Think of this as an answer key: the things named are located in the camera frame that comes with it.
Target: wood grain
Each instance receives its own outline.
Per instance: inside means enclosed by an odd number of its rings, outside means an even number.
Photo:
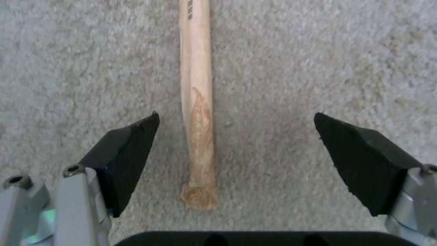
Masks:
[[[190,180],[182,187],[187,207],[217,207],[212,120],[209,0],[180,0],[182,114],[190,152]]]

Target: screw hole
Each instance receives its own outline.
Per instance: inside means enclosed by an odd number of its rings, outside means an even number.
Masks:
[[[72,166],[72,167],[69,167],[68,169],[67,169],[67,171],[69,171],[69,172],[74,172],[74,171],[76,171],[76,170],[78,170],[79,169],[79,166]]]
[[[20,182],[23,179],[23,176],[17,176],[9,180],[9,183],[14,184]]]

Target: textured carpet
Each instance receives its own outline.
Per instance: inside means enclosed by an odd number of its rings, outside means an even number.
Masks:
[[[0,1],[0,178],[62,170],[110,129],[161,126],[111,241],[145,230],[384,230],[338,176],[317,111],[437,159],[433,0],[211,0],[221,207],[186,210],[177,0]]]

